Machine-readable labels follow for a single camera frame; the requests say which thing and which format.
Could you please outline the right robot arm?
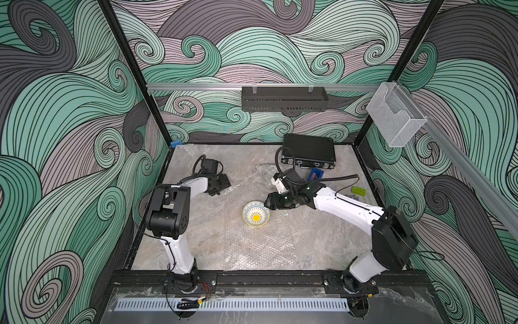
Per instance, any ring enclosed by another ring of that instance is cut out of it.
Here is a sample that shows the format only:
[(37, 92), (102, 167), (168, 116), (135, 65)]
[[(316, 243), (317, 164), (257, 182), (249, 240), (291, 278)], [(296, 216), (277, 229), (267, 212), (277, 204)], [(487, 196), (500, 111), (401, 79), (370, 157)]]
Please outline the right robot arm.
[(356, 201), (322, 182), (303, 181), (295, 170), (277, 172), (271, 183), (276, 190), (264, 202), (267, 209), (307, 206), (337, 216), (371, 238), (371, 250), (353, 259), (341, 276), (343, 287), (350, 293), (359, 292), (383, 272), (402, 270), (418, 247), (413, 228), (397, 207)]

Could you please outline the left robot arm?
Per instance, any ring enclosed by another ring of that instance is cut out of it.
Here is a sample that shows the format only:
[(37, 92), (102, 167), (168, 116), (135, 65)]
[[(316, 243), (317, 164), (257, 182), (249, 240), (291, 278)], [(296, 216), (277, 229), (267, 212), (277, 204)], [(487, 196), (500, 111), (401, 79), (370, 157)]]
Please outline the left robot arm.
[(223, 170), (221, 162), (201, 155), (191, 175), (153, 189), (145, 226), (150, 237), (162, 243), (169, 261), (167, 271), (174, 282), (198, 285), (198, 267), (185, 237), (190, 203), (199, 194), (214, 197), (228, 189), (231, 183)]

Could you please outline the yellow patterned ceramic bowl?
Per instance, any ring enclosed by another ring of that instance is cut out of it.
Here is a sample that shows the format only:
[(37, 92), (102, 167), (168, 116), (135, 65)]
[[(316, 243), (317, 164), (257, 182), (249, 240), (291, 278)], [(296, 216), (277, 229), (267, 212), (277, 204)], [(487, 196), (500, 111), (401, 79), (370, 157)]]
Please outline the yellow patterned ceramic bowl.
[(268, 222), (270, 210), (264, 206), (263, 202), (252, 201), (243, 208), (242, 217), (247, 225), (259, 228)]

